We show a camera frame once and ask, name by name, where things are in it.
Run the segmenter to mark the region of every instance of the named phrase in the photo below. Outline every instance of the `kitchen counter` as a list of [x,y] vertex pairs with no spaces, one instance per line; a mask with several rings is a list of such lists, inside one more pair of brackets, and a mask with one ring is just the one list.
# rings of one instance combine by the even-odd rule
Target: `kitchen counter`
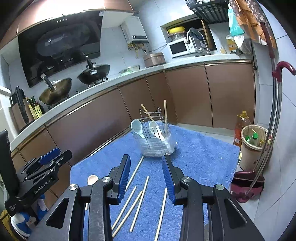
[[105,89],[111,88],[113,86],[119,85],[123,82],[126,82],[130,79],[135,79],[141,76],[149,75],[154,72],[160,72],[162,70],[167,69],[174,69],[186,65],[191,64],[197,64],[197,63],[206,63],[209,61],[236,61],[236,60],[250,60],[252,59],[251,56],[237,56],[236,54],[217,54],[217,55],[209,55],[209,56],[200,56],[200,57],[187,57],[187,58],[179,58],[172,62],[166,63],[164,65],[158,65],[146,69],[141,69],[139,71],[133,72],[128,75],[119,76],[113,79],[110,79],[106,82],[103,82],[101,84],[95,85],[83,92],[80,92],[68,100],[62,102],[61,104],[55,106],[50,111],[46,112],[42,117],[34,121],[32,124],[30,124],[26,129],[24,129],[14,140],[10,140],[10,148],[11,151],[13,151],[20,143],[22,143],[28,136],[30,136],[31,133],[36,131],[38,128],[49,122],[51,119],[53,119],[55,116],[60,114],[61,112],[67,110],[71,106],[81,102],[82,100],[97,94]]

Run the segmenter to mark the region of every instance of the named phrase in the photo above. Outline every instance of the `plastic bag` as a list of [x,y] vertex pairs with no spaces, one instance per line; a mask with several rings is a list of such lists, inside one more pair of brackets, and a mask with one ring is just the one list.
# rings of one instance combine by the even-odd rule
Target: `plastic bag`
[[244,34],[244,31],[240,28],[237,22],[233,9],[231,8],[230,4],[228,6],[229,6],[228,18],[229,18],[229,28],[230,28],[231,37]]

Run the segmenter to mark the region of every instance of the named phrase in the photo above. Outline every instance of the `black range hood glass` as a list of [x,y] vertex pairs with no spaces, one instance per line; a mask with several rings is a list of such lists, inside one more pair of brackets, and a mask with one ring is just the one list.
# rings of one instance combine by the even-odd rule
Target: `black range hood glass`
[[100,53],[103,15],[100,11],[76,13],[45,21],[20,33],[22,67],[29,87],[85,61],[85,55],[97,58]]

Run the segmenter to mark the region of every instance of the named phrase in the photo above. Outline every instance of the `patterned cloth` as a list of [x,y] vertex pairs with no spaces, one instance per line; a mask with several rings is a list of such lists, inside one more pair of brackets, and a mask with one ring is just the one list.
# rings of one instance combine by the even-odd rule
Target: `patterned cloth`
[[248,30],[251,39],[256,40],[254,34],[255,30],[260,38],[266,42],[265,35],[260,25],[260,22],[264,22],[272,42],[272,47],[276,48],[276,41],[270,24],[256,0],[229,0],[229,2],[239,26],[244,25],[244,29]]

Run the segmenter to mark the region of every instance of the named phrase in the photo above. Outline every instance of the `water heater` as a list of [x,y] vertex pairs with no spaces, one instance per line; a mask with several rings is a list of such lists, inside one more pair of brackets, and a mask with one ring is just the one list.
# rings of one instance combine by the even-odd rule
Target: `water heater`
[[141,24],[141,21],[136,16],[129,16],[121,24],[124,36],[128,44],[148,44],[148,38]]

